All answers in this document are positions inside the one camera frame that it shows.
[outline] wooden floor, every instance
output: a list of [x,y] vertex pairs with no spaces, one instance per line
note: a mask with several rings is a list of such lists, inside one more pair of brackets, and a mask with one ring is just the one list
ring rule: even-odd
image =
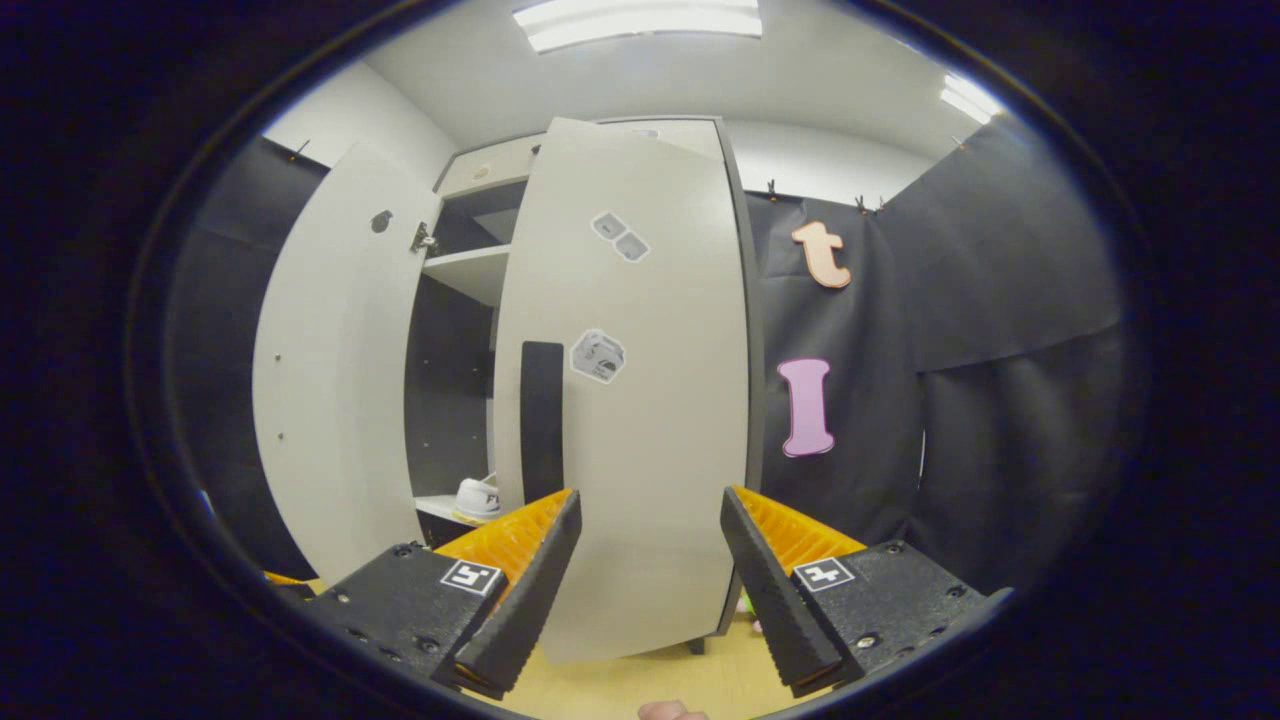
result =
[[778,680],[764,637],[740,614],[726,635],[707,638],[705,655],[676,646],[617,660],[552,665],[535,648],[516,689],[494,705],[550,720],[625,720],[657,700],[681,700],[713,720],[755,717],[800,702]]

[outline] white wall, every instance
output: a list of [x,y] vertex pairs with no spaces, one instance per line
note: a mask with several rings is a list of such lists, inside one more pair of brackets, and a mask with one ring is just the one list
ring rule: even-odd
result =
[[458,150],[444,131],[365,63],[355,63],[289,108],[262,135],[328,167],[357,142],[410,170],[429,187]]
[[936,160],[860,137],[754,120],[726,120],[745,190],[858,202],[887,201]]

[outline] fluorescent light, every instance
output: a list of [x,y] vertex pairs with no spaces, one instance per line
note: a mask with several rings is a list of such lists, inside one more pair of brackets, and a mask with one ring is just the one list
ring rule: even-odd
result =
[[982,108],[961,97],[959,92],[955,92],[950,87],[942,90],[942,100],[982,124],[991,122],[989,114],[984,113]]
[[1000,104],[996,102],[996,100],[992,99],[989,95],[983,92],[983,90],[977,85],[966,79],[957,78],[956,76],[947,76],[946,78],[943,78],[943,82],[946,82],[947,87],[954,90],[961,97],[977,105],[978,109],[982,110],[983,113],[988,115],[995,115],[996,113],[1000,111]]
[[513,14],[538,53],[644,32],[760,37],[756,0],[552,0]]

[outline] finger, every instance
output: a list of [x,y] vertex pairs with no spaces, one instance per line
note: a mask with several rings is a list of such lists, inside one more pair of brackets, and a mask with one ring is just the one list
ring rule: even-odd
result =
[[640,716],[640,720],[678,720],[686,712],[689,711],[685,708],[685,703],[678,700],[667,700],[641,705],[636,715]]

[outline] black curtain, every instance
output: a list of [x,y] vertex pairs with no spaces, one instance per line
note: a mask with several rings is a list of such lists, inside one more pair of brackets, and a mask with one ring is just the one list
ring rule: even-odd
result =
[[[905,537],[984,592],[1034,580],[1115,489],[1144,387],[1111,237],[1083,197],[1009,117],[882,211],[749,196],[765,495],[867,543]],[[809,277],[791,240],[814,220],[844,240],[845,288]],[[792,459],[776,366],[808,356],[832,366],[836,445]]]
[[253,434],[253,340],[275,259],[328,169],[264,138],[227,167],[196,217],[170,299],[177,421],[218,518],[265,570],[314,578],[266,484]]

